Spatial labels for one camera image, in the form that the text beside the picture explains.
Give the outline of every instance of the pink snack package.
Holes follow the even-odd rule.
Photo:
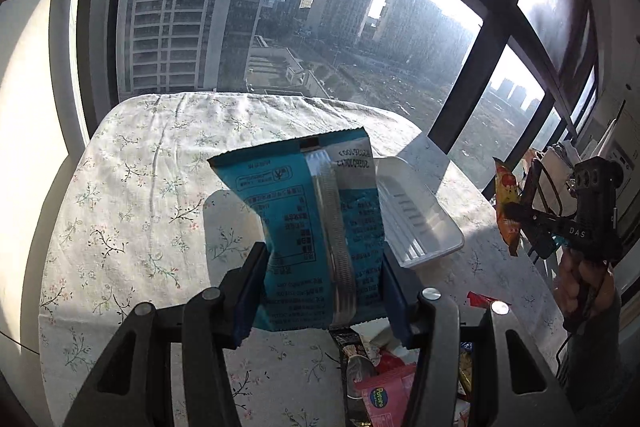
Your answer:
[[[415,363],[411,363],[355,383],[373,427],[402,425],[414,374]]]

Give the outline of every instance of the blue snack bag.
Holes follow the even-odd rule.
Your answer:
[[[270,258],[254,327],[326,329],[385,315],[385,233],[363,128],[230,151],[209,164],[262,220]]]

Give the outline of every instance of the orange snack bag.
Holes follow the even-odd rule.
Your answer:
[[[509,253],[518,255],[518,243],[520,241],[520,224],[504,215],[505,203],[518,203],[518,183],[516,176],[497,158],[495,161],[495,217],[500,235],[509,247]]]

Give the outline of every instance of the table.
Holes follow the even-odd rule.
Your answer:
[[[42,377],[55,425],[137,302],[187,302],[240,266],[259,239],[255,216],[206,159],[235,148],[364,126],[376,156],[409,162],[465,235],[462,250],[423,265],[423,282],[464,303],[475,291],[513,305],[543,356],[564,340],[561,316],[526,257],[510,257],[489,203],[414,124],[337,100],[252,94],[145,95],[100,124],[67,189],[40,298]],[[341,425],[337,349],[321,330],[253,330],[226,363],[243,425]],[[180,350],[174,416],[186,424]]]

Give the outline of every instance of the snack package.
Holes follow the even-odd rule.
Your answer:
[[[471,382],[472,382],[472,346],[471,343],[460,344],[460,360],[458,362],[458,394],[461,394],[463,400],[471,401]]]
[[[466,294],[466,298],[469,299],[469,305],[474,306],[476,308],[484,308],[489,309],[491,303],[494,301],[499,301],[500,299],[494,299],[493,297],[487,297],[486,295],[482,295],[481,293],[469,292]]]
[[[363,128],[267,143],[209,159],[262,220],[270,252],[254,327],[344,327],[385,315],[385,232]]]
[[[458,413],[458,420],[453,424],[454,427],[468,427],[469,425],[469,413],[471,413],[471,407],[467,406]]]
[[[340,374],[344,417],[349,427],[370,427],[371,420],[356,383],[377,374],[359,334],[351,328],[329,330],[331,338],[340,350]]]
[[[386,349],[380,349],[380,362],[376,364],[376,371],[381,375],[387,371],[397,369],[406,365],[402,359],[388,352]]]
[[[414,384],[415,364],[356,383],[374,427],[400,427]]]
[[[495,217],[500,235],[509,247],[509,254],[518,255],[520,224],[504,215],[505,203],[518,203],[518,184],[516,176],[498,158],[495,161]]]

